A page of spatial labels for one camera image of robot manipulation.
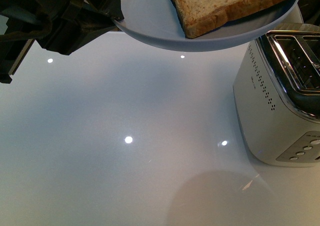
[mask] toaster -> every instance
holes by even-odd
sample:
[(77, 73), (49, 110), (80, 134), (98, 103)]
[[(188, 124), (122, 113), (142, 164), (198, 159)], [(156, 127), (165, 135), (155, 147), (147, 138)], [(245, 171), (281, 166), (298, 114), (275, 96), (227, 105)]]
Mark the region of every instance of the toaster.
[(256, 158), (283, 167), (320, 163), (320, 27), (282, 23), (251, 41), (233, 92)]

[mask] white countertop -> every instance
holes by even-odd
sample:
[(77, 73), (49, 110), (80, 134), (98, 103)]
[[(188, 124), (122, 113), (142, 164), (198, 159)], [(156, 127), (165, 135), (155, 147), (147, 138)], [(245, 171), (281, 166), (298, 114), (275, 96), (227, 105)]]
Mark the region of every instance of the white countertop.
[(122, 32), (70, 56), (35, 43), (0, 85), (0, 225), (319, 225), (319, 166), (246, 151), (233, 96), (246, 49)]

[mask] toaster control panel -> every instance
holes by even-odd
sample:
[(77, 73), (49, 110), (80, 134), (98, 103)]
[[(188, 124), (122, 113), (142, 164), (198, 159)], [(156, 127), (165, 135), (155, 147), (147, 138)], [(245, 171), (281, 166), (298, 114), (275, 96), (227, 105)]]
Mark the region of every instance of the toaster control panel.
[(288, 163), (320, 163), (320, 131), (305, 133), (276, 160)]

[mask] toast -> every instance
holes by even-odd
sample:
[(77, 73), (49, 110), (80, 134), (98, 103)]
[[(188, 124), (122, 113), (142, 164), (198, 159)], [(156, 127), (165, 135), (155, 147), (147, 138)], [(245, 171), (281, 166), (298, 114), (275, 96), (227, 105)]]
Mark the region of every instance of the toast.
[(225, 23), (267, 9), (284, 0), (171, 0), (186, 38), (194, 39)]

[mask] white plate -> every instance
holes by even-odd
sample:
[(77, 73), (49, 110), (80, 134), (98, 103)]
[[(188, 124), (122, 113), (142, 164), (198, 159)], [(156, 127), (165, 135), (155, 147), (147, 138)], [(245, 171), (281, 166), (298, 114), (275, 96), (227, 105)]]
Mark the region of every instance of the white plate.
[(124, 20), (114, 23), (145, 44), (182, 52), (205, 52), (247, 43), (273, 29), (298, 0), (286, 0), (271, 8), (224, 26), (195, 39), (185, 38), (170, 0), (121, 0)]

